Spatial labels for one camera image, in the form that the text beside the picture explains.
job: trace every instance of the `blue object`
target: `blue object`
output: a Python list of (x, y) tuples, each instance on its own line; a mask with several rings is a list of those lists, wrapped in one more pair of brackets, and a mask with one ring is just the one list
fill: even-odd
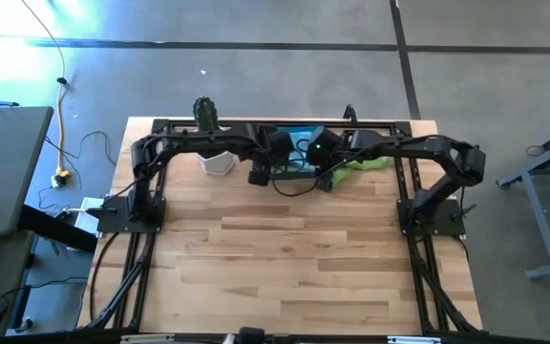
[(312, 178), (315, 167), (306, 163), (306, 154), (303, 152), (307, 149), (309, 138), (313, 131), (317, 129), (316, 126), (298, 126), (298, 127), (280, 127), (279, 130), (287, 131), (290, 133), (290, 138), (294, 147), (300, 148), (290, 153), (289, 163), (286, 171), (277, 171), (276, 175), (282, 177), (281, 179), (300, 179), (300, 178)]

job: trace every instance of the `black clamp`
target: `black clamp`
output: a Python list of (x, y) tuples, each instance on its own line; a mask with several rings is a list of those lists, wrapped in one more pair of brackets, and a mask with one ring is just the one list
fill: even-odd
[(348, 104), (345, 108), (345, 113), (343, 114), (343, 119), (351, 119), (351, 125), (358, 126), (358, 117), (355, 115), (355, 109), (353, 105)]
[(264, 344), (264, 330), (243, 327), (239, 329), (237, 344)]

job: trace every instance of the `desk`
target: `desk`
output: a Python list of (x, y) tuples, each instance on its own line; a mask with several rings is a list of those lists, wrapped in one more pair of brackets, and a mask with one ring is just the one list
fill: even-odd
[[(0, 295), (21, 286), (31, 255), (33, 233), (14, 231), (52, 116), (51, 107), (0, 108)], [(10, 300), (0, 335), (13, 313)]]
[[(133, 180), (129, 148), (150, 133), (152, 122), (129, 118), (113, 192)], [(435, 122), (412, 121), (412, 132), (435, 134)], [(442, 175), (434, 162), (418, 165), (424, 187)], [(212, 177), (193, 155), (169, 163), (165, 225), (152, 259), (141, 332), (235, 333), (251, 326), (268, 333), (420, 333), (393, 166), (356, 172), (331, 193), (296, 198), (248, 184), (249, 167), (246, 161), (226, 177)], [(300, 191), (311, 183), (281, 182), (281, 188)], [(96, 312), (120, 283), (129, 236), (118, 235), (104, 255)], [(104, 243), (99, 240), (95, 260)], [(434, 246), (444, 290), (480, 328), (463, 248), (446, 237), (434, 237)], [(427, 293), (435, 324), (434, 299)], [(89, 321), (88, 297), (86, 292), (78, 326)], [(125, 325), (133, 291), (128, 302)]]

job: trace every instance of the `yellow cable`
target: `yellow cable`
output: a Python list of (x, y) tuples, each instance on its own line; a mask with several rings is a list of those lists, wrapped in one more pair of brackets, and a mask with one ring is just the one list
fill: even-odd
[[(51, 40), (54, 42), (54, 45), (55, 45), (56, 49), (58, 50), (58, 54), (61, 55), (61, 65), (63, 66), (63, 70), (61, 72), (61, 77), (65, 78), (65, 58), (63, 57), (63, 52), (61, 52), (61, 48), (58, 46), (58, 43), (56, 42), (56, 39), (54, 39), (53, 34), (50, 32), (50, 30), (48, 30), (46, 25), (44, 25), (44, 23), (41, 21), (41, 19), (39, 19), (37, 14), (35, 14), (35, 12), (25, 2), (25, 0), (20, 0), (20, 1), (22, 1), (22, 3), (25, 4), (27, 9), (33, 14), (35, 19), (37, 19), (39, 24), (42, 25), (44, 30), (46, 30), (46, 32), (50, 36)], [(59, 82), (58, 83), (58, 96), (56, 97), (56, 116), (58, 117), (58, 148), (59, 149), (57, 150), (58, 151), (58, 160), (57, 160), (55, 174), (59, 175), (61, 177), (68, 177), (70, 175), (69, 171), (67, 171), (63, 168), (63, 141), (65, 139), (65, 133), (63, 131), (63, 115), (62, 115), (62, 112), (61, 112), (61, 102), (63, 101), (62, 96), (63, 96), (63, 84)]]

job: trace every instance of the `mounting plate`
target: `mounting plate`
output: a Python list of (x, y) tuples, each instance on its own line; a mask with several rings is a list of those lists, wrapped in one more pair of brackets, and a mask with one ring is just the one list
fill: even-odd
[(114, 197), (107, 203), (108, 207), (118, 209), (116, 215), (101, 215), (96, 230), (102, 233), (159, 233), (164, 220), (167, 200), (163, 197), (155, 201), (157, 215), (153, 222), (130, 222), (127, 215), (126, 197)]
[(436, 209), (432, 223), (428, 225), (409, 224), (409, 221), (413, 221), (410, 212), (413, 200), (398, 200), (396, 206), (402, 235), (459, 236), (466, 234), (464, 222), (459, 216), (459, 203), (457, 200), (446, 200), (441, 203)]

